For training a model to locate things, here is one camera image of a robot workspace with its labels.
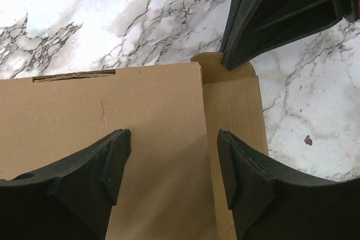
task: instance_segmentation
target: marble surface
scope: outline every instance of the marble surface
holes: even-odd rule
[[[188,61],[217,51],[230,0],[0,0],[0,79]],[[270,155],[333,180],[360,176],[360,24],[265,53]]]

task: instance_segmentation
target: round hole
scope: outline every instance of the round hole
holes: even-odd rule
[[[25,173],[25,174],[20,174],[19,176],[15,177],[13,180],[29,179],[34,176],[35,174],[33,173]]]

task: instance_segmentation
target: cardboard box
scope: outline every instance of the cardboard box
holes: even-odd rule
[[[217,133],[229,130],[263,153],[267,144],[254,69],[228,72],[221,59],[1,80],[0,178],[127,128],[132,153],[106,239],[236,239]]]

